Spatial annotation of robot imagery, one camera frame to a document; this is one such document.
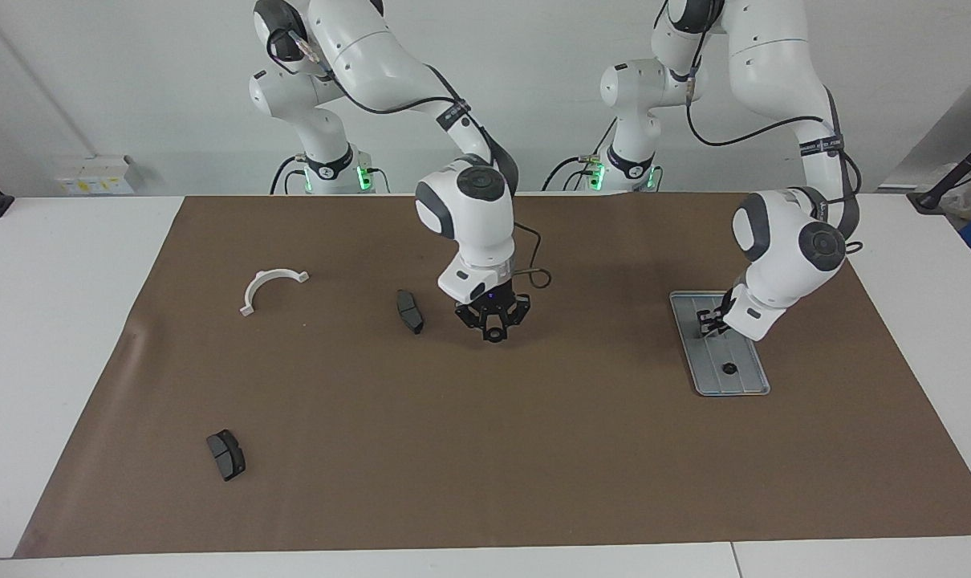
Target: black strap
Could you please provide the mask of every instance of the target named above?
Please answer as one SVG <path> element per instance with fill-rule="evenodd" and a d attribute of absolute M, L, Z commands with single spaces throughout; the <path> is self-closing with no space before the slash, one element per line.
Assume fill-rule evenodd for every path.
<path fill-rule="evenodd" d="M 829 88 L 824 87 L 824 91 L 827 93 L 827 102 L 831 106 L 831 127 L 835 129 L 835 134 L 842 134 L 839 127 L 839 111 L 835 108 L 835 97 Z M 845 154 L 839 154 L 839 173 L 842 177 L 842 199 L 844 200 L 842 218 L 839 220 L 839 233 L 848 240 L 860 223 L 860 205 L 849 183 L 849 168 L 846 165 Z"/>
<path fill-rule="evenodd" d="M 347 146 L 347 153 L 342 157 L 336 158 L 332 162 L 318 162 L 313 160 L 313 158 L 307 157 L 307 165 L 314 171 L 318 178 L 324 181 L 334 181 L 338 178 L 339 173 L 345 171 L 347 167 L 354 160 L 354 149 L 352 146 Z"/>
<path fill-rule="evenodd" d="M 845 148 L 845 142 L 842 135 L 831 135 L 816 141 L 801 143 L 800 155 L 801 157 L 809 157 L 811 154 L 837 153 L 843 148 Z"/>
<path fill-rule="evenodd" d="M 444 113 L 440 114 L 435 121 L 438 122 L 439 127 L 442 127 L 444 131 L 449 131 L 449 128 L 453 127 L 461 117 L 470 112 L 471 105 L 467 101 L 460 99 L 446 109 Z"/>
<path fill-rule="evenodd" d="M 610 158 L 611 165 L 614 165 L 615 169 L 624 173 L 626 179 L 632 180 L 643 178 L 643 175 L 646 174 L 646 169 L 649 169 L 653 165 L 653 157 L 655 155 L 655 153 L 651 154 L 646 161 L 635 162 L 629 161 L 618 153 L 614 153 L 614 145 L 607 148 L 607 158 Z"/>
<path fill-rule="evenodd" d="M 810 218 L 827 223 L 827 206 L 831 203 L 824 198 L 824 195 L 819 190 L 812 186 L 794 186 L 790 187 L 790 189 L 800 191 L 800 193 L 805 194 L 810 202 L 812 202 L 813 211 L 810 212 Z"/>

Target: gray tray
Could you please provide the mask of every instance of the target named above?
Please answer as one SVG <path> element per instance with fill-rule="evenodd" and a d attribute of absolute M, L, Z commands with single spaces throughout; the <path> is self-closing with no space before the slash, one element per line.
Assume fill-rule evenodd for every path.
<path fill-rule="evenodd" d="M 701 336 L 696 311 L 720 306 L 724 293 L 709 291 L 676 291 L 672 293 L 672 310 L 681 334 L 681 344 L 692 373 L 692 383 L 700 395 L 732 397 L 767 395 L 764 367 L 760 365 L 757 348 L 749 338 L 729 329 L 721 336 Z M 734 364 L 735 373 L 724 370 Z"/>

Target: brown paper sheet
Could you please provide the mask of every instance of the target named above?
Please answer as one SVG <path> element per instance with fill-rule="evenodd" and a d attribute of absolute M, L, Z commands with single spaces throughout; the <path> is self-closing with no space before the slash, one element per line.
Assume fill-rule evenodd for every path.
<path fill-rule="evenodd" d="M 496 345 L 411 198 L 188 198 L 16 556 L 971 534 L 969 470 L 848 266 L 758 344 L 770 396 L 694 393 L 668 294 L 743 271 L 738 201 L 519 198 L 555 281 Z M 276 267 L 311 279 L 243 318 Z"/>

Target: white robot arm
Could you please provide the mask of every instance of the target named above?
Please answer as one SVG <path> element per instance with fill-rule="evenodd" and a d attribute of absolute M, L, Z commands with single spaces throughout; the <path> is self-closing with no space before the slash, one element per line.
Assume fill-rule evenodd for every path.
<path fill-rule="evenodd" d="M 696 132 L 691 106 L 705 83 L 701 54 L 709 33 L 728 35 L 732 93 L 746 108 L 777 121 L 772 127 L 791 126 L 806 173 L 807 186 L 752 193 L 739 207 L 732 228 L 752 264 L 723 306 L 701 317 L 707 332 L 731 327 L 760 340 L 788 307 L 838 273 L 846 241 L 859 223 L 835 102 L 810 62 L 803 0 L 668 0 L 652 36 L 657 61 L 604 74 L 604 99 L 617 110 L 619 122 L 603 160 L 603 173 L 614 178 L 603 187 L 637 188 L 644 172 L 630 171 L 648 167 L 656 149 L 656 137 L 646 132 L 652 122 L 639 122 L 637 113 L 633 121 L 624 112 L 636 105 L 635 94 L 645 95 L 639 110 L 686 105 L 690 128 L 710 146 L 765 132 L 723 143 Z M 630 74 L 632 66 L 642 72 Z M 625 85 L 647 78 L 645 89 L 633 88 L 632 98 L 620 98 Z M 625 167 L 628 173 L 621 171 Z"/>
<path fill-rule="evenodd" d="M 382 18 L 382 4 L 310 0 L 296 10 L 284 0 L 258 0 L 254 12 L 270 55 L 288 70 L 331 82 L 373 114 L 428 114 L 457 144 L 462 157 L 418 183 L 416 211 L 433 233 L 457 242 L 457 255 L 438 285 L 457 301 L 459 317 L 486 340 L 504 340 L 530 307 L 512 283 L 514 158 L 437 70 L 398 43 Z"/>
<path fill-rule="evenodd" d="M 254 106 L 292 125 L 303 143 L 305 172 L 313 194 L 375 193 L 372 158 L 347 142 L 339 115 L 318 105 L 343 93 L 333 83 L 305 73 L 262 70 L 250 78 Z"/>

